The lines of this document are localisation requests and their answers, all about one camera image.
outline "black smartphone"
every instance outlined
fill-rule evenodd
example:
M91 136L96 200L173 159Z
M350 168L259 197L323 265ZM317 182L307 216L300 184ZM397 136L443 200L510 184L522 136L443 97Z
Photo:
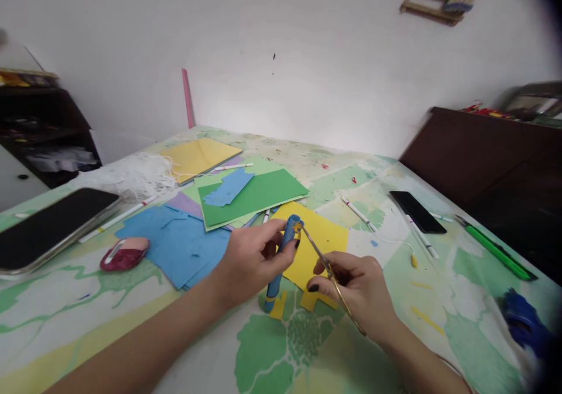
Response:
M447 230L409 192L390 191L390 195L423 233L444 234Z
M78 189L0 233L0 275L24 275L116 212L119 196Z

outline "scissors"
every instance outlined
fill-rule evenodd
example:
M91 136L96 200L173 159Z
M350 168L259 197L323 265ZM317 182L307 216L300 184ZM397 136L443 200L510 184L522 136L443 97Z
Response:
M318 254L318 257L322 261L322 264L324 265L324 268L326 269L326 272L328 273L328 279L330 281L332 281L332 283L335 286L335 289L337 290L338 294L340 295L341 304L344 306L344 309L347 312L349 318L353 321L353 323L355 324L355 326L357 327L357 329L359 330L359 332L361 334L367 335L366 332L363 331L363 328L361 328L361 326L359 325L359 322L357 322L357 320L355 319L355 317L351 313L351 310L349 309L349 306L347 306L347 303L345 302L344 296L342 296L342 294L341 294L338 279L335 277L334 270L332 269L330 261L328 261L328 258L326 258L322 252L320 252L320 250L318 249L318 247L316 246L316 244L312 240L312 237L310 237L310 234L306 231L306 229L304 227L302 227L302 229L303 229L306 237L309 239L310 244L312 245L312 247L314 248L314 250Z

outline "white marker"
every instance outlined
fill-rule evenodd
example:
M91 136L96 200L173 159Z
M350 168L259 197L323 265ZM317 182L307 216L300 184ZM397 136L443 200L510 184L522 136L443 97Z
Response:
M242 164L242 165L233 165L233 166L215 167L213 169L213 171L219 172L221 170L238 169L239 167L250 167L250 166L253 166L253 163L246 163L246 164Z
M376 227L373 225L373 223L370 222L370 220L368 218L366 218L366 216L361 214L359 212L359 210L357 210L357 208L355 208L345 197L341 197L341 200L344 202L344 204L346 204L349 208L351 208L351 211L353 211L355 214L357 214L357 217L359 217L361 220L365 221L365 224L367 226L369 226L369 228L373 232L376 233Z
M129 215L131 215L132 213L134 213L135 211L140 210L142 207L144 207L145 205L150 204L152 201L154 201L156 198L156 196L150 197L148 198L146 201L141 202L140 204L135 205L134 207L132 207L130 210L125 211L123 214L118 215L117 217L115 217L113 220L109 220L107 223L105 223L104 225L102 225L101 227L98 227L96 230L92 230L90 233L88 233L86 236L82 237L81 239L78 240L78 242L80 243L85 243L87 241L89 241L92 237L97 236L98 234L106 231L109 227L113 226L115 223L120 222L121 220L123 220L124 218L128 217Z
M447 222L454 222L453 220L451 220L450 218L447 217L443 217L442 215L436 214L436 213L430 213L432 216L434 216L435 218L438 218L439 220L443 220L443 221L447 221Z
M269 212L271 211L271 208L268 208L268 210L265 212L265 216L263 217L263 222L266 223L269 220Z
M431 245L431 243L429 243L429 241L427 240L427 238L425 237L425 235L422 233L422 231L420 230L420 228L416 225L416 223L414 223L412 221L412 218L410 217L410 215L405 214L406 219L410 222L410 226L412 226L413 230L417 233L417 235L420 237L421 241L423 242L424 246L427 248L427 250L429 251L429 253L431 254L431 256L435 259L439 258L439 255L437 254L437 252L435 251L435 249L433 249L433 246Z

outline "pink object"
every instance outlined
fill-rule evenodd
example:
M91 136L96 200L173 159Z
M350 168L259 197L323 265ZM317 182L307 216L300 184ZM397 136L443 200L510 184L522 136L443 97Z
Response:
M193 103L191 102L191 91L189 89L189 81L187 80L187 71L181 70L183 76L183 92L186 95L186 108L187 108L187 126L191 129L195 126L195 116L193 115Z
M126 271L139 265L150 248L147 238L125 238L118 241L101 259L103 271Z

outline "right hand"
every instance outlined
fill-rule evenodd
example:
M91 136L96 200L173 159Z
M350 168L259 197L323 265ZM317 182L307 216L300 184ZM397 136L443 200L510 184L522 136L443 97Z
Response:
M401 327L386 288L385 278L379 262L372 256L359 258L347 252L329 252L340 291L351 313L369 338L380 344L392 338ZM319 292L341 304L340 296L332 281L319 274L324 272L321 260L316 262L314 274L307 284L309 292Z

